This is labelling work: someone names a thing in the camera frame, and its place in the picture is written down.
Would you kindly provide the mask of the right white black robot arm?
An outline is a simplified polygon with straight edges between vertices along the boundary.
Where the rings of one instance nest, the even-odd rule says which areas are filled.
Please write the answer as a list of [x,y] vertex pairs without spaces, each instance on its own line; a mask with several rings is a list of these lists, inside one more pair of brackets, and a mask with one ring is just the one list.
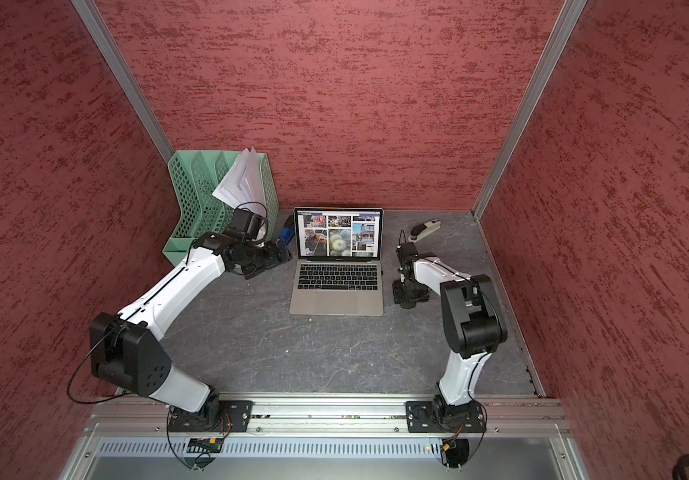
[[399,244],[396,252],[400,278],[393,282],[394,302],[413,309],[433,293],[441,300],[450,356],[429,420],[441,431],[482,425],[484,410],[475,388],[486,362],[509,335],[492,279],[452,268],[433,254],[420,254],[413,242]]

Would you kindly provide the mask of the right aluminium corner post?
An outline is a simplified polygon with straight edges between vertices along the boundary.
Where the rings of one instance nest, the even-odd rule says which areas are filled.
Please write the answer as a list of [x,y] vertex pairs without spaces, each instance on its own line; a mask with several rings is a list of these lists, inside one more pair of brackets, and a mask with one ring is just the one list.
[[538,106],[569,39],[587,5],[587,0],[566,0],[532,74],[512,124],[472,210],[481,223],[486,209],[505,174],[520,139]]

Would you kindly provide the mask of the white paper stack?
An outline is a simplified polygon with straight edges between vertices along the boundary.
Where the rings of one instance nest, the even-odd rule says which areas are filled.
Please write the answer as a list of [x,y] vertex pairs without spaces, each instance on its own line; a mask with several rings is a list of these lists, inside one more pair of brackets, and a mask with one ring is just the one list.
[[238,154],[212,196],[232,209],[248,209],[266,216],[266,194],[260,173],[260,158],[254,147]]

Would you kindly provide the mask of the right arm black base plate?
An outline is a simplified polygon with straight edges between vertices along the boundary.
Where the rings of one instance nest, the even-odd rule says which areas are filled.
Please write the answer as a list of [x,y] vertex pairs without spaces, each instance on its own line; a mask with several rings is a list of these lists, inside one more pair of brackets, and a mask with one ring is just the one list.
[[436,396],[432,401],[408,401],[405,408],[410,433],[487,432],[484,405],[476,400],[454,406]]

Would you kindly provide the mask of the aluminium corner post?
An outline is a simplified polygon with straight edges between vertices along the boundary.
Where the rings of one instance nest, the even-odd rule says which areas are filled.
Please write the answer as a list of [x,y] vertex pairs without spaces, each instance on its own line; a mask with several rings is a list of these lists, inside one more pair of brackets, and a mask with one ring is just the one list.
[[538,106],[569,39],[587,5],[587,0],[566,0],[532,74],[512,124],[472,210],[481,223],[486,209],[505,174],[520,139]]
[[168,136],[164,133],[164,128],[160,125],[154,110],[152,110],[150,103],[146,100],[146,96],[144,96],[142,88],[138,85],[138,81],[134,78],[132,69],[128,66],[126,59],[124,59],[120,47],[114,41],[114,37],[110,33],[110,27],[106,25],[106,21],[102,18],[98,5],[90,0],[70,0],[70,4],[74,6],[80,21],[88,30],[88,34],[90,34],[94,44],[100,50],[100,54],[104,57],[104,61],[110,67],[112,75],[120,84],[126,99],[132,105],[132,109],[138,115],[138,119],[142,122],[144,129],[146,129],[148,137],[156,146],[158,154],[160,154],[164,162],[168,163],[168,160],[174,155],[174,147],[172,147],[172,143],[170,143]]

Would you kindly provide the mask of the silver open laptop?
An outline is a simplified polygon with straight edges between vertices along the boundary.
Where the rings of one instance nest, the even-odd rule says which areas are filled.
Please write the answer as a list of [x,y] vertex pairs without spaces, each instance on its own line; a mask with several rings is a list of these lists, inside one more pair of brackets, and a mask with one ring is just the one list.
[[298,266],[290,314],[384,314],[384,210],[298,207],[294,228]]

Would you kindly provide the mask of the left aluminium corner post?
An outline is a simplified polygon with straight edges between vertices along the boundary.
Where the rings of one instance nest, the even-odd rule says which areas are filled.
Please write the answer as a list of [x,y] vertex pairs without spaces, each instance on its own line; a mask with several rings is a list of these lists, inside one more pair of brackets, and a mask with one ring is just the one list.
[[168,160],[174,155],[174,147],[172,147],[172,143],[170,143],[168,136],[164,133],[164,128],[160,125],[154,110],[152,110],[150,103],[146,100],[146,96],[144,96],[142,88],[138,85],[138,81],[134,78],[132,69],[128,66],[126,59],[124,59],[120,47],[114,41],[114,37],[110,33],[110,27],[106,25],[106,21],[102,18],[98,5],[90,0],[70,0],[70,4],[74,6],[80,21],[88,30],[88,34],[90,34],[94,44],[100,50],[100,54],[104,57],[104,61],[110,67],[112,75],[120,84],[126,99],[132,105],[132,109],[138,115],[138,119],[142,122],[144,129],[146,129],[148,137],[156,146],[158,154],[160,154],[164,162],[168,163]]

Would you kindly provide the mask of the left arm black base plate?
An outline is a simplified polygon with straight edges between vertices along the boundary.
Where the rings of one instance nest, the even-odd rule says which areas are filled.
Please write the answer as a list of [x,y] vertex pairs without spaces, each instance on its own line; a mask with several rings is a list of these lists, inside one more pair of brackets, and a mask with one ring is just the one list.
[[197,412],[178,407],[170,408],[166,422],[172,432],[228,432],[244,433],[252,417],[254,402],[250,400],[206,400]]

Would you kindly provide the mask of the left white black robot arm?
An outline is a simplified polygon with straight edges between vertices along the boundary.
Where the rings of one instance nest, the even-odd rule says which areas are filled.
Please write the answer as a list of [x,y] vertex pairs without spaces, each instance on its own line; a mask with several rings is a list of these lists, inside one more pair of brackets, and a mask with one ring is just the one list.
[[224,419],[218,390],[174,366],[162,340],[184,308],[222,274],[250,279],[291,259],[282,238],[268,244],[216,232],[196,238],[184,260],[142,297],[92,320],[92,375],[170,406],[192,428],[217,428]]

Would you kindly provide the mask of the beige black stapler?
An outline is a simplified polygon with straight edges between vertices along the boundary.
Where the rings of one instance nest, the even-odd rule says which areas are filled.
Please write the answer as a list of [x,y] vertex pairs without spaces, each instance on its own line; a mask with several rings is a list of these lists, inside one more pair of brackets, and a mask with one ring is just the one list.
[[438,218],[418,224],[411,229],[408,240],[416,243],[428,238],[430,235],[439,231],[442,227],[442,224],[443,222]]

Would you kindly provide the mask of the blue stapler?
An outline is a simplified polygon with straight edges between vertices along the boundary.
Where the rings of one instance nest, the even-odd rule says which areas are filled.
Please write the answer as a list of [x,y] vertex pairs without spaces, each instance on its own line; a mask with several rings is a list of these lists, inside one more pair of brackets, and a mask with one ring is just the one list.
[[296,222],[294,222],[294,215],[288,216],[280,233],[278,234],[278,241],[284,242],[284,245],[290,244],[296,235]]

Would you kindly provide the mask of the green plastic file organizer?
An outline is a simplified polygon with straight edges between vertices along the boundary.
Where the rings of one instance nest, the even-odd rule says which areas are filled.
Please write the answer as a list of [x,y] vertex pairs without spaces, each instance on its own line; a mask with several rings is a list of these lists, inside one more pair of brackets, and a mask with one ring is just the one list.
[[208,231],[221,232],[230,224],[232,208],[212,192],[239,155],[238,151],[178,150],[168,160],[180,207],[180,220],[162,250],[172,265],[184,260],[196,238]]

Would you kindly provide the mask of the aluminium front rail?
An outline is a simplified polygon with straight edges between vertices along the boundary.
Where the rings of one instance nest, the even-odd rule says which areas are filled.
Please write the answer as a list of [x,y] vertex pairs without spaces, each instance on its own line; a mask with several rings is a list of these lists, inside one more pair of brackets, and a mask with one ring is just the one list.
[[[430,395],[224,393],[220,400],[254,402],[248,430],[232,437],[451,437],[410,433],[405,404],[431,401]],[[491,397],[486,407],[488,438],[572,438],[562,402],[532,397]],[[82,436],[162,437],[168,408],[150,399],[124,397],[92,412]]]

